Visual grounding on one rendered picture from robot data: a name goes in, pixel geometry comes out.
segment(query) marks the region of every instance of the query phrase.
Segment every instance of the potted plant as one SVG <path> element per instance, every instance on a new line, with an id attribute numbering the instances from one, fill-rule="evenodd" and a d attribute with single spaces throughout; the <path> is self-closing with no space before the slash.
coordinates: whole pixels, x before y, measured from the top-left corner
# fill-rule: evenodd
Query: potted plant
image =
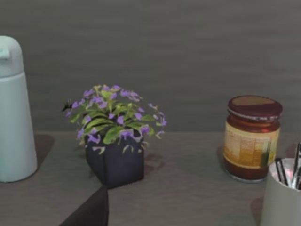
<path id="1" fill-rule="evenodd" d="M 77 139 L 85 145 L 87 162 L 103 185 L 114 188 L 144 177 L 144 136 L 160 135 L 165 115 L 148 104 L 146 114 L 137 93 L 106 85 L 85 91 L 80 101 L 68 101 L 63 111 L 78 124 Z M 159 127 L 155 132 L 152 125 Z"/>

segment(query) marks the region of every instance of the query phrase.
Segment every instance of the water bottle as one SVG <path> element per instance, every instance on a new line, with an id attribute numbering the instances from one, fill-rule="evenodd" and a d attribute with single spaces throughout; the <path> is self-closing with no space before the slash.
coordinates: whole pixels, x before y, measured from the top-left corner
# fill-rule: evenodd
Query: water bottle
<path id="1" fill-rule="evenodd" d="M 22 50 L 0 36 L 0 181 L 13 182 L 37 169 Z"/>

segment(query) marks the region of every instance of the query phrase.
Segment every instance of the gray wall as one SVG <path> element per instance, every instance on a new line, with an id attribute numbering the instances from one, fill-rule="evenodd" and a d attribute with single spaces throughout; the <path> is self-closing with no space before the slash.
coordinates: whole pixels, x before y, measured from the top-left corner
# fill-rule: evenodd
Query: gray wall
<path id="1" fill-rule="evenodd" d="M 161 106 L 172 131 L 223 130 L 235 95 L 284 105 L 301 131 L 297 0 L 1 0 L 0 33 L 24 51 L 35 129 L 68 130 L 65 99 L 119 84 Z"/>

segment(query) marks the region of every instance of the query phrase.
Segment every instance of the black square pot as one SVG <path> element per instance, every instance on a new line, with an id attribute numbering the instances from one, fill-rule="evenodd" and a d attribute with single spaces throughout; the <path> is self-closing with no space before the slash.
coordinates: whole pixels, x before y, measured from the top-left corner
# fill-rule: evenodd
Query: black square pot
<path id="1" fill-rule="evenodd" d="M 105 146 L 105 151 L 99 154 L 100 150 L 93 150 L 93 147 Z M 110 145 L 102 142 L 95 144 L 86 143 L 86 159 L 97 178 L 108 189 L 130 184 L 144 178 L 144 151 L 141 142 L 127 137 L 122 139 L 120 144 L 116 141 Z"/>

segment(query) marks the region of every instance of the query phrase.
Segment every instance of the jar of jam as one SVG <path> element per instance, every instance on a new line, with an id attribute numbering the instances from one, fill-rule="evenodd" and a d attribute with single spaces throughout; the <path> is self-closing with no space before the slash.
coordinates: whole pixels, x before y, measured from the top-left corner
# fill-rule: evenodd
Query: jar of jam
<path id="1" fill-rule="evenodd" d="M 282 105 L 270 98 L 239 96 L 228 103 L 223 157 L 235 179 L 262 181 L 276 156 Z"/>

